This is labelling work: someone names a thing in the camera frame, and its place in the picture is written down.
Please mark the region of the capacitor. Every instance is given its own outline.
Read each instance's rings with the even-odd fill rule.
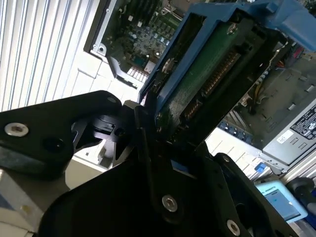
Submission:
[[[166,33],[169,33],[170,30],[171,30],[171,27],[167,26],[167,29],[165,31],[166,31]]]
[[[163,23],[161,29],[164,30],[167,27],[166,23]]]

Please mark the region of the motherboard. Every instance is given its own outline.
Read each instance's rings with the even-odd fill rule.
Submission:
[[[204,0],[118,0],[102,44],[120,69],[149,75],[192,3]]]

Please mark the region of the label sticker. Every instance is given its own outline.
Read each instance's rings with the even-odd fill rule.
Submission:
[[[316,105],[293,124],[291,129],[308,140],[313,140],[316,137]]]
[[[294,133],[290,130],[287,130],[285,133],[283,133],[278,139],[277,142],[280,144],[283,144],[287,139],[289,139]]]

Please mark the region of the silver screw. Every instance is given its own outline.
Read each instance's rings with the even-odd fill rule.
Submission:
[[[234,221],[228,220],[227,227],[233,233],[234,236],[240,236],[240,229]]]
[[[227,34],[231,35],[232,33],[235,32],[236,29],[237,29],[236,23],[232,23],[231,26],[229,26],[229,28],[227,30]]]
[[[178,209],[178,204],[176,200],[171,195],[165,195],[162,197],[162,204],[170,212],[176,212]]]
[[[229,162],[229,157],[228,156],[224,156],[224,161]]]
[[[4,127],[6,134],[14,137],[24,137],[29,133],[29,129],[26,125],[18,122],[12,122]]]

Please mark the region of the power supply label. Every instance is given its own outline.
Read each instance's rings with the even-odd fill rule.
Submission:
[[[313,140],[316,137],[316,105],[293,124],[291,129],[308,140]]]

